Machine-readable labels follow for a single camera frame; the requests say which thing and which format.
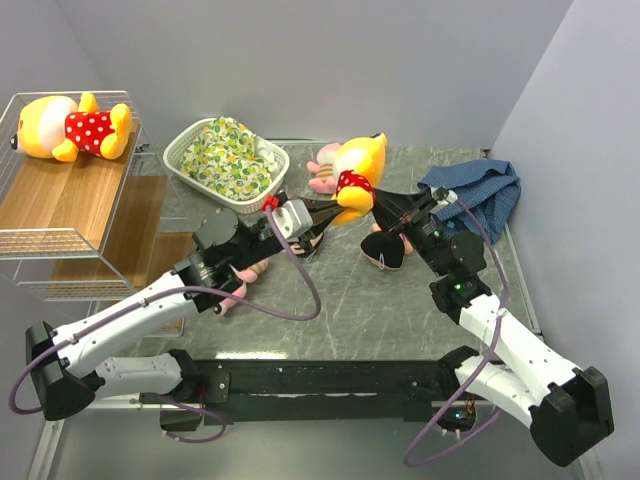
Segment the black-haired doll face-down plush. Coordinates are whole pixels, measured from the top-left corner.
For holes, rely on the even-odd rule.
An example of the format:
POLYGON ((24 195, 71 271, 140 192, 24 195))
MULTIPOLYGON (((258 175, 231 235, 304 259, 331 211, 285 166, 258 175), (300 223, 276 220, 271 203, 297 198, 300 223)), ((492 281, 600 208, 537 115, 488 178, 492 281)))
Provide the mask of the black-haired doll face-down plush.
POLYGON ((414 251, 408 239, 400 234, 389 236, 374 223, 371 232, 360 242, 363 255, 382 270, 398 270, 414 251))

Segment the black-haired doll face-up plush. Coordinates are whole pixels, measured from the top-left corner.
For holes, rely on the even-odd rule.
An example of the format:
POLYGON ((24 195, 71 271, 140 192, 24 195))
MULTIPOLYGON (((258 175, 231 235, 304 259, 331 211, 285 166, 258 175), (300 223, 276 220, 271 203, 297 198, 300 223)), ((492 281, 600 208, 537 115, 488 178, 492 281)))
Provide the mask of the black-haired doll face-up plush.
POLYGON ((289 241, 289 247, 293 254, 299 259, 309 259, 311 258, 324 239, 324 233, 314 233, 308 231, 302 235, 301 238, 289 241))

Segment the yellow bear plush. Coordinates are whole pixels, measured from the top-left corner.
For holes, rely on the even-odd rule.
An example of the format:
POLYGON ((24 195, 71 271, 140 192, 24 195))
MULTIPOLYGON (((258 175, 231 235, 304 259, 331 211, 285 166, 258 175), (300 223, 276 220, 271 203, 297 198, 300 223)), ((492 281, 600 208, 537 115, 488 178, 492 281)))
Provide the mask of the yellow bear plush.
POLYGON ((132 127, 132 112, 124 103, 102 111, 90 92, 78 101, 52 95, 21 110, 10 145, 19 153, 63 163, 74 162, 81 153, 115 160, 124 152, 132 127))
POLYGON ((344 207, 332 221, 344 225, 366 216, 375 204, 374 188, 380 182, 386 158, 384 133, 347 141, 336 153, 333 166, 336 190, 333 198, 344 207))

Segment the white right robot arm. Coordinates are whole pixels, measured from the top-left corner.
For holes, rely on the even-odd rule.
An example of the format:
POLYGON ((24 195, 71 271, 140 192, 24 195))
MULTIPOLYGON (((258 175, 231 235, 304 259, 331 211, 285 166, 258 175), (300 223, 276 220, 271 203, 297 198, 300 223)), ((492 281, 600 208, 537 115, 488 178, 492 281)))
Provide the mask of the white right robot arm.
POLYGON ((372 214, 385 235, 403 235, 438 276, 437 308, 487 350, 459 348, 443 358, 439 390, 457 399, 473 393, 529 429, 538 449, 565 467, 614 431, 609 386, 598 369, 582 369, 527 329, 480 279, 491 243, 464 230, 445 237, 436 211, 457 204, 445 188, 401 194, 377 190, 372 214))

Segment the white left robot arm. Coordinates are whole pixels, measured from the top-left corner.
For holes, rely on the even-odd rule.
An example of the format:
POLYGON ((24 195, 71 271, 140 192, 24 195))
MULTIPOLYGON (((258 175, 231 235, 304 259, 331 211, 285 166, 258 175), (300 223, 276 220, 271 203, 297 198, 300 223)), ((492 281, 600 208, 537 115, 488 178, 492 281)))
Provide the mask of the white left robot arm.
POLYGON ((129 393, 192 399, 199 388, 194 362, 184 351, 118 358, 116 352, 175 320, 216 310, 225 299, 243 302, 240 272, 323 232, 344 210, 335 200, 268 201, 264 217, 246 225, 229 208, 206 217, 194 233, 195 249, 130 297, 71 324, 46 322, 25 333, 27 365, 48 421, 71 417, 95 400, 129 393))

